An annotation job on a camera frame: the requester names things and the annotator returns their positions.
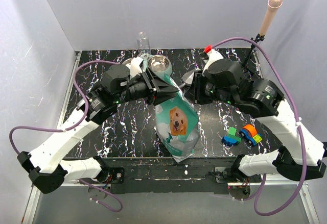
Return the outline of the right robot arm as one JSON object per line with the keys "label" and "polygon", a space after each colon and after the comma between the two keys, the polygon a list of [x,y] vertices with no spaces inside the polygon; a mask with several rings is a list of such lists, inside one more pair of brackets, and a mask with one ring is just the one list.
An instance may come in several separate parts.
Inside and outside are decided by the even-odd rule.
{"label": "right robot arm", "polygon": [[299,121],[282,91],[270,80],[246,79],[242,66],[230,59],[210,60],[185,80],[185,97],[199,105],[214,101],[230,104],[264,124],[283,144],[259,155],[238,155],[223,176],[242,182],[253,175],[279,173],[299,181],[322,178],[326,143],[317,140]]}

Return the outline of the teal dog food bag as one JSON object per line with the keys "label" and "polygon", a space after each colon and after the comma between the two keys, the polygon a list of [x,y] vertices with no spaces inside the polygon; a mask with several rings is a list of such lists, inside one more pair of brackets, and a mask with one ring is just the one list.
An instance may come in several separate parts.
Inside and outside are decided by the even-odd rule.
{"label": "teal dog food bag", "polygon": [[181,89],[176,96],[155,106],[156,133],[176,162],[194,153],[200,139],[199,116]]}

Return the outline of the teal double pet bowl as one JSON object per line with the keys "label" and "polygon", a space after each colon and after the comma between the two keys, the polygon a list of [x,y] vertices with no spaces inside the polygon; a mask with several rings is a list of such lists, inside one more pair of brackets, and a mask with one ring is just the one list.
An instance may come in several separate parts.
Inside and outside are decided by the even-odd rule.
{"label": "teal double pet bowl", "polygon": [[[129,58],[122,62],[123,65],[130,69],[130,62],[133,58]],[[142,71],[145,72],[149,68],[160,78],[169,78],[172,74],[172,64],[170,60],[163,55],[150,55],[147,59],[143,58],[141,65]]]}

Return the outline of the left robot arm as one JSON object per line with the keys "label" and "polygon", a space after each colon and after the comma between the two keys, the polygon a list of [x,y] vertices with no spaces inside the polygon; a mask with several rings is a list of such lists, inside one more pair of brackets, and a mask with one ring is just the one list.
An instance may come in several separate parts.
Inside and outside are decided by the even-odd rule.
{"label": "left robot arm", "polygon": [[118,105],[145,99],[149,105],[159,105],[174,98],[179,89],[160,79],[149,68],[130,75],[126,65],[111,63],[102,79],[78,103],[70,117],[58,129],[45,129],[52,135],[30,152],[20,152],[17,159],[28,173],[33,185],[47,194],[64,182],[92,179],[104,183],[111,174],[110,166],[99,156],[85,160],[68,160],[67,153],[106,119],[115,114]]}

